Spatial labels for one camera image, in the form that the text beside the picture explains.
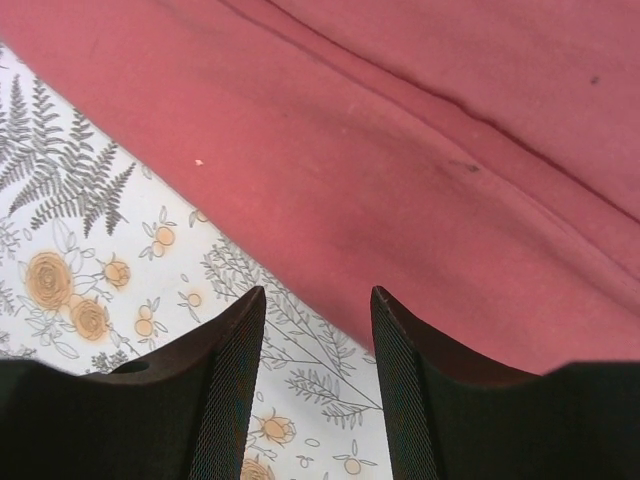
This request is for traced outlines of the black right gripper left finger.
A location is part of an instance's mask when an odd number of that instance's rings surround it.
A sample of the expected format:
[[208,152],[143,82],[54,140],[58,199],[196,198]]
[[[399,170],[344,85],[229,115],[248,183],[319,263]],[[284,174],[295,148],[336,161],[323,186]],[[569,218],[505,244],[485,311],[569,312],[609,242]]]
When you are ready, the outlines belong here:
[[249,290],[218,317],[108,374],[1,364],[5,479],[236,479],[265,323]]

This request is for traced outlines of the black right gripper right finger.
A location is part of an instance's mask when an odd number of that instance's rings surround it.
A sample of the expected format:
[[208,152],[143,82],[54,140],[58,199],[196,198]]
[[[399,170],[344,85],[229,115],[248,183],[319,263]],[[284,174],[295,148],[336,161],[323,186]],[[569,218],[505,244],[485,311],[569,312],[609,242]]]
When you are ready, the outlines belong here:
[[638,477],[637,363],[535,375],[456,341],[384,288],[370,305],[394,478]]

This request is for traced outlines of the red t shirt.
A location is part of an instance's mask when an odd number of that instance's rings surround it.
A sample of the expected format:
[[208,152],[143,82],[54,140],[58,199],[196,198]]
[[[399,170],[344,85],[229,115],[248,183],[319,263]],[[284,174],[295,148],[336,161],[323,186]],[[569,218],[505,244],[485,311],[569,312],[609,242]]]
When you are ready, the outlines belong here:
[[46,83],[370,345],[639,356],[635,1],[5,1]]

